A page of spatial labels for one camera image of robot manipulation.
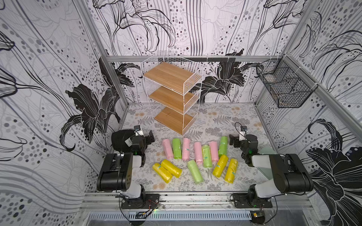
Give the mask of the pink trash bag roll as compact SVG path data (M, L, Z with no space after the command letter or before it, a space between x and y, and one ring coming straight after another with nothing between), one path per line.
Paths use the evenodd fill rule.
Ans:
M173 155L173 150L172 150L172 146L171 146L171 141L169 139L164 139L162 141L162 146L163 146L164 153L166 155L166 159L168 159L168 160L173 159L174 155Z
M198 165L203 163L203 155L202 155L202 145L200 142L194 143L194 155L195 155L195 162Z
M211 159L213 163L216 163L219 161L219 155L218 155L218 144L216 141L210 141L209 142L210 147L210 153L211 153Z
M182 145L182 160L189 161L190 159L190 143L191 140L187 137L183 138L183 145Z

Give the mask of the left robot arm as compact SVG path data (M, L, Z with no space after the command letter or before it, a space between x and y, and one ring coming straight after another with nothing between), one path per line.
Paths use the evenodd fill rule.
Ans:
M126 200L143 202L146 200L143 185L132 181L135 168L145 165L145 151L155 142L152 131L144 135L139 126L133 130L120 130L111 136L114 153L106 155L97 179L100 192L117 192L118 197Z

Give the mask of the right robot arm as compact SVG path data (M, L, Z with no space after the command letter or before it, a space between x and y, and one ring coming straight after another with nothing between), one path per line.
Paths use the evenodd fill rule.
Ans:
M265 200L284 194L304 195L314 188L313 180L296 154L260 154L257 136L229 135L230 145L241 150L250 167L270 169L272 179L249 187L247 199Z

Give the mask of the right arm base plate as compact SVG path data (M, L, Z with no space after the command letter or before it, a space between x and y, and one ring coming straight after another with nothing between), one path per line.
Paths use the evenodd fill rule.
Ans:
M268 209L273 207L271 200L268 198L259 198L257 196L252 197L252 195L244 193L232 193L230 201L233 202L235 208L237 209Z

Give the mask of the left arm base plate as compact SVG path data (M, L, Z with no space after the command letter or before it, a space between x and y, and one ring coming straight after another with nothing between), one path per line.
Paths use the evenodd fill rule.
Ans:
M121 201L121 208L125 210L151 210L157 207L160 194L141 194L139 198Z

